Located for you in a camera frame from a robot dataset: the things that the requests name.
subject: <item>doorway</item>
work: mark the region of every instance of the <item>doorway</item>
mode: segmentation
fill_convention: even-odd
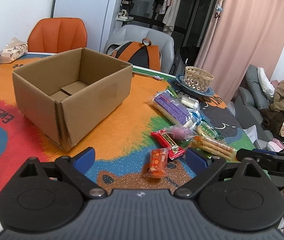
[[[170,74],[176,75],[184,72],[185,50],[190,50],[193,56],[197,55],[210,17],[216,8],[216,2],[217,0],[181,0],[171,35],[174,39],[174,61]],[[156,7],[156,0],[133,0],[129,10],[129,16],[133,17],[133,21],[124,24],[140,25],[163,31],[164,14],[157,13]]]

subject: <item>cartoon bear print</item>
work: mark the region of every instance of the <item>cartoon bear print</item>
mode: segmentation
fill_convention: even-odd
[[[162,189],[168,188],[173,193],[178,187],[188,182],[191,177],[187,174],[179,160],[168,161],[168,176],[162,179],[144,178],[149,164],[145,164],[141,172],[129,173],[123,176],[116,176],[109,171],[98,173],[97,184],[104,188],[108,194],[114,188],[123,189]]]

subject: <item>pink curtain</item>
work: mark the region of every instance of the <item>pink curtain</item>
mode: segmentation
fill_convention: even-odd
[[[284,46],[284,0],[224,0],[222,8],[194,66],[215,77],[211,87],[228,102],[249,64],[271,77]]]

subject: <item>blue plate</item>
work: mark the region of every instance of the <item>blue plate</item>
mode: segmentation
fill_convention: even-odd
[[[212,90],[212,88],[210,88],[210,87],[206,92],[201,92],[201,91],[198,91],[194,88],[191,88],[191,87],[185,85],[184,75],[177,75],[175,78],[180,83],[180,85],[183,87],[183,89],[187,92],[190,92],[192,94],[196,94],[197,96],[200,95],[200,96],[204,96],[204,97],[212,97],[215,94],[214,91]]]

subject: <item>cardboard box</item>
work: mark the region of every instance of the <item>cardboard box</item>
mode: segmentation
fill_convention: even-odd
[[[69,151],[130,94],[132,65],[75,49],[21,66],[12,77],[20,111]]]

